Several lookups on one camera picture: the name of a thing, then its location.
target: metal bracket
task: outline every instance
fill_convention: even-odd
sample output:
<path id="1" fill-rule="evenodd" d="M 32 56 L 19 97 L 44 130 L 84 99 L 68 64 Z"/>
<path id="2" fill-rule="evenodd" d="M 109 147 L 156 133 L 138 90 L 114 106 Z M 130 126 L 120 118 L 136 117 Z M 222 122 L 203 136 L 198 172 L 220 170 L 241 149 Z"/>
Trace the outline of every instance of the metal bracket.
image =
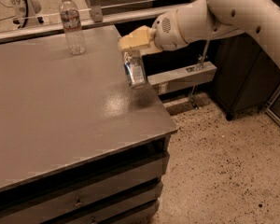
<path id="1" fill-rule="evenodd" d="M 86 4 L 88 5 L 90 10 L 91 18 L 95 22 L 103 21 L 103 13 L 101 8 L 101 0 L 85 0 Z"/>

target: plastic water bottle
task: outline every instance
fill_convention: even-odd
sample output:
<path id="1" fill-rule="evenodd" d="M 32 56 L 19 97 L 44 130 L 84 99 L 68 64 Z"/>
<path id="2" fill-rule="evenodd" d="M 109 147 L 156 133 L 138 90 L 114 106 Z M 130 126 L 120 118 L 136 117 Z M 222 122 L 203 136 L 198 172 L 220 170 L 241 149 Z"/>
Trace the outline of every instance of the plastic water bottle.
<path id="1" fill-rule="evenodd" d="M 74 55 L 84 53 L 86 46 L 76 3 L 73 0 L 62 0 L 59 11 L 70 52 Z"/>

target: black cabinet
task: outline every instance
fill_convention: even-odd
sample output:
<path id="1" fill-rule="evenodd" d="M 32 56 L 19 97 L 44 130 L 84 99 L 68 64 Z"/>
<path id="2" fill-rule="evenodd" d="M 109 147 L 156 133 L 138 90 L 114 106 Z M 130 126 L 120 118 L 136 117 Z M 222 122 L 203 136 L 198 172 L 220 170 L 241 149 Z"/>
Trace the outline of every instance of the black cabinet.
<path id="1" fill-rule="evenodd" d="M 210 90 L 227 113 L 261 107 L 280 84 L 280 70 L 249 35 L 220 41 L 212 61 L 217 73 Z"/>

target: concrete floor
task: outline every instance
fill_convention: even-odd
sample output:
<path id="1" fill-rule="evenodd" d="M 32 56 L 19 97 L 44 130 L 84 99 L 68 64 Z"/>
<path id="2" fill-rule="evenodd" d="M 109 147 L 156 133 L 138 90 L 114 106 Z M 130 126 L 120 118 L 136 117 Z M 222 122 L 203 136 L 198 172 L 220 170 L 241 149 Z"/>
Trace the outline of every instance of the concrete floor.
<path id="1" fill-rule="evenodd" d="M 0 0 L 10 6 L 8 0 Z M 59 22 L 60 0 L 40 0 L 46 24 Z M 83 0 L 75 0 L 80 9 Z M 0 4 L 0 19 L 14 15 Z M 0 31 L 15 30 L 11 20 Z M 178 127 L 160 197 L 160 208 L 142 224 L 280 224 L 280 128 L 264 113 L 247 111 L 226 121 L 208 97 L 165 103 Z"/>

